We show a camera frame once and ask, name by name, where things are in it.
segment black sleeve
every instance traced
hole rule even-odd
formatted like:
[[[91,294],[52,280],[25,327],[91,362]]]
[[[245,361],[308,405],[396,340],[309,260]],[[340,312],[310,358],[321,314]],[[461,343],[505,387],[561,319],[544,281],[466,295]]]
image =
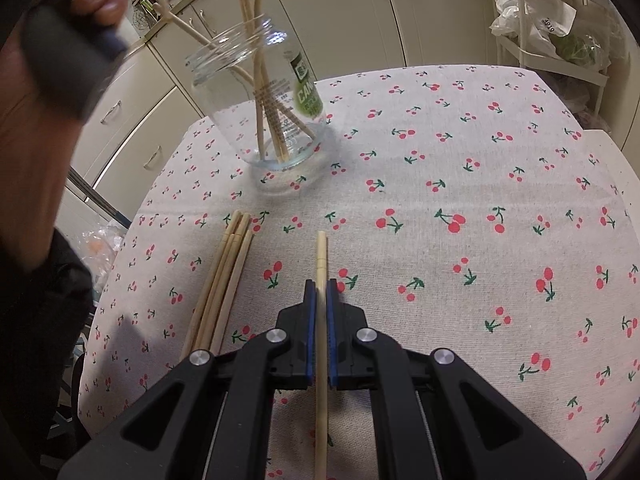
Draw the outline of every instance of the black sleeve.
[[[91,305],[91,274],[59,232],[29,274],[0,248],[0,471],[14,472],[9,478],[34,478],[64,363]]]

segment person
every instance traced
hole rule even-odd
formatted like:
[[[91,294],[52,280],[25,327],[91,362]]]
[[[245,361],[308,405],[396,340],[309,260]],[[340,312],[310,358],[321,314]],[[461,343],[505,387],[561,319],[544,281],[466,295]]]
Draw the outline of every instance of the person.
[[[20,48],[21,14],[38,1],[2,1],[0,27],[0,471],[12,479],[40,476],[63,365],[92,304],[91,275],[54,229],[82,123],[41,93]],[[106,26],[126,8],[70,0]]]

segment triangular cutout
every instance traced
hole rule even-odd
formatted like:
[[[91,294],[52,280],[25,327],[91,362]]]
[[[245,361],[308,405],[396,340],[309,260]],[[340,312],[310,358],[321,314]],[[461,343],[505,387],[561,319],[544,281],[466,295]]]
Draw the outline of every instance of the triangular cutout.
[[[157,449],[183,389],[181,383],[171,386],[124,429],[122,437],[146,450]]]
[[[460,383],[460,391],[471,410],[485,448],[489,451],[497,449],[520,436],[521,429],[516,423],[471,384]]]

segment jar rim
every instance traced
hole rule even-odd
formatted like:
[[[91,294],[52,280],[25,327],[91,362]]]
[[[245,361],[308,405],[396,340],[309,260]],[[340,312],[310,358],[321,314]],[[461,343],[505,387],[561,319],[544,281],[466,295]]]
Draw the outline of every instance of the jar rim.
[[[233,66],[251,56],[272,30],[271,18],[265,14],[247,22],[236,23],[187,57],[185,66],[195,75],[212,64],[216,65],[214,72]]]

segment tablecloth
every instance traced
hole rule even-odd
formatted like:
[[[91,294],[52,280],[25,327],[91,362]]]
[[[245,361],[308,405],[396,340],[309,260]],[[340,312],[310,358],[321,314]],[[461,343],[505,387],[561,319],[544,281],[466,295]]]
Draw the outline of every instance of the tablecloth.
[[[329,275],[370,326],[408,349],[455,350],[595,478],[640,414],[640,248],[572,115],[511,67],[403,68],[318,89],[331,135],[284,173],[241,162],[208,119],[185,133],[100,300],[79,397],[88,431],[176,364],[240,208],[256,236],[223,351],[300,301],[327,230]],[[250,111],[236,113],[240,135]],[[309,479],[314,392],[274,403],[268,478]],[[375,478],[367,395],[332,392],[330,409],[329,476]]]

